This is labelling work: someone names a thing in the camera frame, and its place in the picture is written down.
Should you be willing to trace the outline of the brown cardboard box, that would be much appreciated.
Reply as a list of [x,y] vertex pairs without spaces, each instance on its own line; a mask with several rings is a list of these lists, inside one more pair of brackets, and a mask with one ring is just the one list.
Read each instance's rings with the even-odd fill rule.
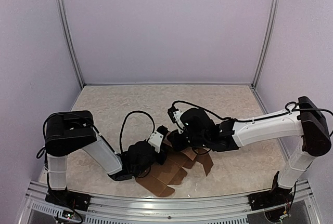
[[169,197],[175,189],[172,186],[179,186],[188,175],[187,170],[199,163],[207,176],[214,163],[207,150],[200,148],[192,150],[186,148],[181,152],[174,151],[169,141],[163,143],[166,147],[167,157],[164,164],[154,163],[151,169],[141,178],[135,181],[143,188],[157,197]]

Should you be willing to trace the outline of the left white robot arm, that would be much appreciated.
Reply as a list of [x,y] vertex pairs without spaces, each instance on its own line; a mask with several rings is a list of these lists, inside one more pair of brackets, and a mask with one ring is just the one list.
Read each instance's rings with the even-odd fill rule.
[[164,164],[166,151],[163,142],[169,133],[165,126],[153,126],[152,133],[143,141],[116,152],[94,124],[90,111],[58,112],[43,124],[44,152],[47,165],[47,184],[53,198],[66,206],[73,200],[67,190],[67,157],[83,150],[114,181],[141,178],[152,165]]

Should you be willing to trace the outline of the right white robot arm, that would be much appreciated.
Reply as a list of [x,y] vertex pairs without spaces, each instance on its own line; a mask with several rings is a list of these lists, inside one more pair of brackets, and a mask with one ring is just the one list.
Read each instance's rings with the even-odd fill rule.
[[168,140],[176,151],[186,148],[204,148],[213,152],[238,150],[249,144],[282,138],[300,137],[301,142],[290,156],[287,165],[277,172],[266,201],[277,205],[290,191],[313,161],[327,154],[331,147],[332,132],[328,130],[325,109],[318,108],[308,97],[287,103],[283,110],[274,113],[237,119],[218,117],[215,123],[212,112],[195,104],[185,112],[172,104],[168,116],[177,130]]

